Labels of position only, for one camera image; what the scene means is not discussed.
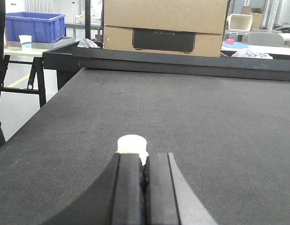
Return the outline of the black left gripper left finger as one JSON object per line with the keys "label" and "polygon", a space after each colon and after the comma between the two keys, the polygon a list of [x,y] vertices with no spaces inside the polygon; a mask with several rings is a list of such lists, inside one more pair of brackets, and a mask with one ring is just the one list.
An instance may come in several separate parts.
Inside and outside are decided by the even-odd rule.
{"label": "black left gripper left finger", "polygon": [[46,225],[142,225],[141,161],[114,154],[92,185]]}

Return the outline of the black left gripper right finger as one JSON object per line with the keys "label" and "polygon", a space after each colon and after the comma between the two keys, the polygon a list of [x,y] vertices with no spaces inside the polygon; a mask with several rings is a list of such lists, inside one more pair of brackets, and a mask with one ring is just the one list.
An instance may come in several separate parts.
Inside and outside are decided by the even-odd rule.
{"label": "black left gripper right finger", "polygon": [[148,225],[216,225],[188,185],[173,153],[154,153],[145,166]]}

